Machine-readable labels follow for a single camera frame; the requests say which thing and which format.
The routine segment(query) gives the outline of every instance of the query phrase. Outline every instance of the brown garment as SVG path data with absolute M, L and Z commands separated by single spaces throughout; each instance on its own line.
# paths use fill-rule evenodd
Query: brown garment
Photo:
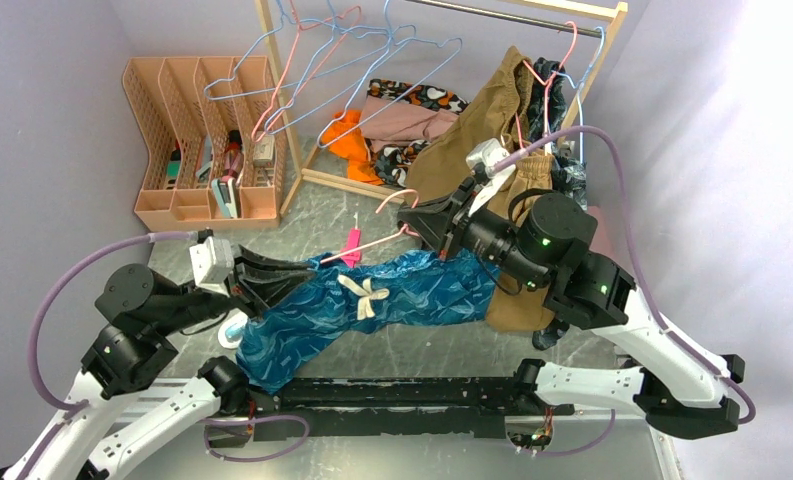
M 479 143 L 490 138 L 502 138 L 505 146 L 513 146 L 516 138 L 514 116 L 519 115 L 522 130 L 528 131 L 526 109 L 530 103 L 534 77 L 523 65 L 531 63 L 515 47 L 508 49 L 502 65 L 496 70 L 475 100 L 461 113 L 454 125 L 434 143 L 420 152 L 408 170 L 406 186 L 419 192 L 423 200 L 449 195 L 470 174 L 467 154 Z M 508 204 L 527 188 L 551 188 L 552 157 L 533 154 L 517 163 L 516 173 L 488 204 L 492 212 L 507 217 Z M 515 211 L 515 220 L 534 203 L 523 202 Z M 499 281 L 511 290 L 516 283 L 507 275 Z M 505 331 L 535 331 L 549 325 L 555 314 L 543 308 L 546 289 L 510 296 L 499 288 L 493 293 L 487 311 L 487 323 Z

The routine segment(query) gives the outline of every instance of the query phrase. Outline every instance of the white ribbon bow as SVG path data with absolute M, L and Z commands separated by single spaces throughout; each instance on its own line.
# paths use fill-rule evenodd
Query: white ribbon bow
M 350 292 L 360 297 L 360 300 L 358 300 L 358 320 L 374 317 L 375 312 L 372 309 L 372 301 L 384 300 L 390 295 L 390 290 L 386 288 L 373 290 L 371 278 L 364 280 L 363 287 L 346 275 L 337 275 L 337 281 L 340 285 L 348 288 Z

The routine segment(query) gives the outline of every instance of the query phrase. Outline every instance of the pink clothes hanger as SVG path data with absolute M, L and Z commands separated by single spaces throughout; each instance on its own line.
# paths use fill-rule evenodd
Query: pink clothes hanger
M 564 64 L 567 63 L 567 59 L 570 58 L 570 54 L 573 53 L 573 49 L 576 48 L 576 39 L 577 39 L 577 37 L 579 35 L 579 30 L 578 30 L 578 26 L 576 26 L 576 22 L 566 22 L 565 25 L 569 25 L 569 26 L 573 27 L 573 43 L 570 44 L 570 49 L 567 50 L 567 55 L 564 56 L 564 59 L 561 60 L 560 64 L 558 64 L 558 68 L 556 69 L 556 71 L 552 72 L 552 75 L 549 76 L 549 79 L 547 79 L 546 81 L 543 81 L 543 79 L 540 78 L 540 75 L 538 75 L 537 72 L 534 71 L 534 68 L 532 68 L 532 66 L 529 65 L 529 63 L 527 61 L 523 60 L 523 65 L 525 65 L 526 68 L 528 68 L 528 71 L 531 72 L 532 75 L 534 75 L 534 78 L 537 79 L 537 81 L 540 82 L 541 85 L 545 86 L 545 88 L 543 89 L 543 134 L 544 134 L 544 136 L 545 135 L 549 135 L 549 89 L 552 88 L 552 82 L 555 80 L 555 77 L 558 76 L 557 72 L 560 71 L 561 68 L 564 67 Z
M 381 210 L 384 209 L 384 206 L 387 205 L 387 202 L 389 202 L 390 200 L 392 200 L 392 199 L 394 199 L 394 198 L 396 198 L 398 196 L 405 195 L 406 193 L 413 193 L 414 194 L 414 203 L 411 205 L 411 208 L 416 208 L 417 204 L 420 203 L 420 194 L 417 193 L 417 191 L 414 190 L 414 189 L 407 188 L 405 190 L 400 190 L 398 192 L 395 192 L 392 195 L 390 195 L 389 197 L 387 197 L 384 200 L 382 200 L 381 201 L 381 205 L 379 205 L 378 208 L 375 209 L 375 213 L 381 212 Z M 360 247 L 356 247 L 356 248 L 353 248 L 351 250 L 346 250 L 345 252 L 340 252 L 337 255 L 332 255 L 332 256 L 330 256 L 328 258 L 324 258 L 319 263 L 320 263 L 320 265 L 323 264 L 323 263 L 328 263 L 328 262 L 331 262 L 333 260 L 337 260 L 338 258 L 343 257 L 345 255 L 349 255 L 350 253 L 360 252 L 361 250 L 365 250 L 365 249 L 367 249 L 369 247 L 372 247 L 374 245 L 379 245 L 379 244 L 382 244 L 382 243 L 385 243 L 385 242 L 389 242 L 390 240 L 395 240 L 395 239 L 401 237 L 403 234 L 410 235 L 412 237 L 419 237 L 418 233 L 416 233 L 413 230 L 411 230 L 410 228 L 408 228 L 408 224 L 405 224 L 405 225 L 402 225 L 402 228 L 399 229 L 399 231 L 394 233 L 393 235 L 378 239 L 378 240 L 376 240 L 374 242 L 370 242 L 370 243 L 361 245 Z
M 354 27 L 361 21 L 361 18 L 362 18 L 362 15 L 363 15 L 363 12 L 361 11 L 361 6 L 360 5 L 355 5 L 354 7 L 347 8 L 345 11 L 343 11 L 343 13 L 337 15 L 337 18 L 340 19 L 340 20 L 343 20 L 353 10 L 357 10 L 358 11 L 358 18 L 355 19 L 355 21 L 351 25 L 352 27 Z M 295 53 L 296 53 L 296 46 L 299 44 L 299 37 L 301 36 L 301 33 L 303 31 L 305 31 L 305 30 L 310 30 L 312 28 L 316 28 L 316 27 L 322 25 L 320 23 L 317 23 L 316 25 L 312 25 L 312 26 L 309 26 L 309 27 L 303 26 L 302 22 L 299 21 L 299 15 L 296 12 L 296 5 L 293 4 L 293 0 L 290 0 L 290 11 L 293 14 L 293 18 L 296 20 L 296 38 L 293 39 L 293 46 L 290 47 L 290 55 L 287 56 L 287 62 L 285 62 L 285 65 L 284 65 L 284 72 L 282 72 L 281 78 L 278 80 L 278 85 L 276 85 L 275 90 L 273 90 L 273 92 L 272 92 L 272 97 L 269 100 L 269 107 L 264 109 L 263 113 L 261 113 L 261 117 L 258 119 L 257 122 L 255 122 L 255 128 L 252 129 L 252 140 L 255 141 L 255 142 L 260 142 L 261 140 L 263 140 L 263 137 L 266 135 L 266 130 L 272 128 L 272 126 L 275 124 L 275 122 L 277 122 L 278 119 L 280 118 L 280 117 L 275 117 L 266 126 L 266 128 L 264 128 L 264 131 L 261 132 L 260 136 L 258 138 L 255 138 L 255 135 L 257 134 L 258 129 L 263 124 L 264 119 L 266 119 L 266 117 L 268 115 L 271 115 L 273 109 L 275 108 L 275 100 L 276 100 L 276 98 L 278 98 L 278 92 L 281 91 L 281 87 L 284 85 L 284 80 L 287 78 L 287 72 L 290 71 L 290 64 L 293 62 L 293 55 L 295 55 Z M 329 22 L 329 21 L 332 21 L 332 20 L 334 20 L 334 17 L 329 17 L 329 18 L 323 20 L 323 22 Z M 308 78 L 306 78 L 302 82 L 302 84 L 299 85 L 299 87 L 298 87 L 298 89 L 297 89 L 297 91 L 296 91 L 296 93 L 294 95 L 298 95 L 299 93 L 302 92 L 302 90 L 308 84 L 310 79 L 313 78 L 314 75 L 316 75 L 316 73 L 319 71 L 319 69 L 325 64 L 325 62 L 328 60 L 328 58 L 331 57 L 331 54 L 333 54 L 334 51 L 337 50 L 337 48 L 340 46 L 340 44 L 343 43 L 343 40 L 345 40 L 348 35 L 349 35 L 348 32 L 344 33 L 343 35 L 340 36 L 339 39 L 337 39 L 337 43 L 335 43 L 334 46 L 331 47 L 331 49 L 325 55 L 325 58 L 323 58 L 322 61 L 320 61 L 319 64 L 316 67 L 314 67 L 313 71 L 308 75 Z

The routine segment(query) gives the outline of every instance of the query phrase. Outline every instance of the blue shiny fabric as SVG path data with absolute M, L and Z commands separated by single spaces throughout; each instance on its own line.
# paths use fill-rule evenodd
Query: blue shiny fabric
M 250 383 L 276 392 L 296 370 L 348 330 L 374 333 L 392 323 L 455 325 L 484 318 L 495 285 L 475 256 L 461 251 L 443 262 L 433 252 L 414 250 L 380 265 L 349 268 L 342 261 L 320 265 L 310 259 L 314 279 L 296 289 L 261 322 L 250 322 L 237 349 L 237 364 Z M 491 275 L 497 270 L 487 266 Z M 373 300 L 373 318 L 357 320 L 359 297 L 338 283 L 339 274 L 361 285 L 387 288 Z

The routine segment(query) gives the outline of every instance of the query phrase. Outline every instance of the wooden clothes rack frame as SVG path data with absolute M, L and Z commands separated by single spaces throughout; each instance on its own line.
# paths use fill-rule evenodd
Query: wooden clothes rack frame
M 451 10 L 457 10 L 461 12 L 471 13 L 475 15 L 481 15 L 491 18 L 498 18 L 501 20 L 512 21 L 517 23 L 525 23 L 528 25 L 534 25 L 537 27 L 543 28 L 550 28 L 553 30 L 560 30 L 560 31 L 569 31 L 570 28 L 566 25 L 559 24 L 557 22 L 551 22 L 547 20 L 541 19 L 534 19 L 529 17 L 522 17 L 517 15 L 511 15 L 501 12 L 495 12 L 491 10 L 485 10 L 480 8 L 474 7 L 466 7 L 463 5 L 457 5 L 449 2 L 442 2 L 437 0 L 408 0 L 412 3 L 419 3 L 422 5 L 428 5 L 431 7 L 440 7 L 440 8 L 448 8 Z M 558 12 L 564 13 L 567 15 L 571 15 L 574 17 L 583 17 L 588 18 L 591 20 L 596 20 L 598 22 L 605 23 L 607 25 L 604 26 L 605 28 L 605 45 L 602 48 L 602 55 L 597 59 L 596 63 L 593 66 L 593 70 L 588 76 L 587 80 L 583 87 L 581 87 L 581 101 L 584 102 L 585 97 L 587 97 L 588 92 L 590 91 L 591 85 L 593 85 L 593 81 L 596 79 L 596 76 L 599 74 L 600 68 L 602 68 L 602 63 L 605 57 L 608 56 L 608 52 L 611 51 L 611 46 L 614 44 L 614 40 L 617 38 L 617 34 L 620 31 L 620 28 L 623 25 L 623 21 L 626 18 L 626 14 L 628 13 L 629 7 L 626 2 L 619 2 L 616 7 L 614 8 L 607 8 L 607 7 L 600 7 L 597 5 L 590 5 L 587 3 L 580 3 L 580 2 L 573 2 L 567 0 L 501 0 L 502 2 L 512 3 L 516 5 L 522 5 L 526 7 L 532 7 L 535 10 L 546 10 L 551 12 Z M 260 17 L 260 24 L 261 29 L 264 32 L 270 32 L 275 29 L 272 22 L 272 13 L 269 9 L 269 2 L 270 0 L 255 0 L 255 6 L 258 10 L 258 16 Z M 582 34 L 587 36 L 593 36 L 593 30 L 590 29 L 580 29 Z M 284 71 L 284 63 L 281 61 L 281 55 L 278 51 L 278 45 L 276 45 L 275 39 L 272 35 L 268 36 L 265 39 L 267 45 L 267 55 L 269 56 L 269 66 L 271 70 L 271 74 L 275 84 L 278 85 L 279 79 L 281 78 L 281 73 Z M 287 98 L 283 91 L 278 93 L 278 102 L 279 104 L 284 107 L 287 105 Z M 579 108 L 577 102 L 571 102 L 569 109 L 567 110 L 567 114 L 564 117 L 563 122 L 561 123 L 561 128 L 567 128 L 573 124 L 576 118 L 579 115 Z M 288 110 L 283 110 L 282 118 L 284 120 L 285 125 L 289 125 L 292 121 L 290 118 L 290 114 Z M 314 159 L 319 155 L 320 148 L 314 146 L 314 148 L 308 153 L 308 155 L 302 160 L 301 154 L 301 146 L 299 145 L 299 137 L 296 134 L 296 129 L 293 126 L 287 127 L 285 130 L 287 132 L 287 138 L 290 148 L 290 156 L 293 160 L 293 167 L 296 170 L 296 179 L 293 181 L 293 185 L 290 187 L 290 190 L 287 192 L 284 203 L 281 205 L 280 214 L 284 215 L 287 209 L 293 202 L 296 194 L 299 192 L 299 187 L 302 185 L 303 182 L 311 182 L 317 183 L 320 185 L 325 185 L 332 188 L 338 188 L 343 191 L 359 193 L 361 195 L 366 195 L 368 197 L 384 199 L 390 194 L 393 193 L 392 188 L 387 188 L 383 186 L 376 186 L 376 185 L 369 185 L 363 182 L 359 182 L 357 180 L 351 180 L 346 177 L 341 177 L 339 175 L 333 175 L 330 173 L 320 172 L 317 170 L 313 170 L 310 168 L 311 163 Z

